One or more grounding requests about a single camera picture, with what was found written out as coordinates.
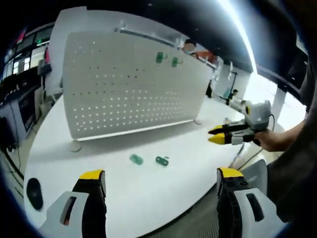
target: white pegboard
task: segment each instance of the white pegboard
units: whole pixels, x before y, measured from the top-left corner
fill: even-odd
[[[165,57],[161,63],[158,52]],[[78,139],[195,119],[211,77],[205,64],[155,41],[118,32],[71,33],[63,66],[70,133]]]

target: ceiling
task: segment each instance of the ceiling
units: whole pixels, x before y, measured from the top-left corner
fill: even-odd
[[[270,4],[272,1],[230,0],[248,35],[259,73],[278,83],[283,78],[299,88],[306,71],[304,62],[307,56],[296,47],[295,29]],[[247,49],[237,27],[217,0],[136,0],[125,3],[51,0],[22,3],[19,9],[15,8],[15,15],[19,16],[20,21],[11,21],[3,29],[7,37],[5,42],[7,45],[12,44],[12,40],[26,25],[30,31],[55,21],[62,9],[82,5],[86,5],[87,9],[122,11],[158,21],[189,36],[225,61],[233,61],[234,66],[252,71]],[[1,55],[4,56],[7,49],[3,48]]]

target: white table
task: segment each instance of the white table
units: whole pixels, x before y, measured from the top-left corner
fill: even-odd
[[[69,150],[70,133],[61,97],[45,118],[28,159],[24,187],[37,178],[44,205],[36,211],[24,190],[29,221],[39,228],[46,210],[65,191],[71,191],[84,172],[106,171],[106,233],[108,238],[139,237],[172,221],[194,205],[216,182],[216,168],[229,166],[241,145],[208,142],[208,130],[224,118],[243,115],[217,101],[205,99],[194,122],[127,135],[83,141],[77,153]],[[131,154],[144,159],[139,166]],[[155,162],[168,156],[169,165]]]

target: sleeve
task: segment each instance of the sleeve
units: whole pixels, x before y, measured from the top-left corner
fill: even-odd
[[[303,84],[301,86],[301,89],[299,90],[299,95],[301,96],[301,101],[304,105],[307,106],[307,110],[309,111],[313,97],[315,92],[315,72],[314,68],[311,64],[311,62],[307,65],[307,72],[303,81]]]

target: human hand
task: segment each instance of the human hand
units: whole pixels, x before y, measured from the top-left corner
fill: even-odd
[[[283,136],[271,130],[258,132],[254,139],[260,141],[260,146],[268,152],[283,151]]]

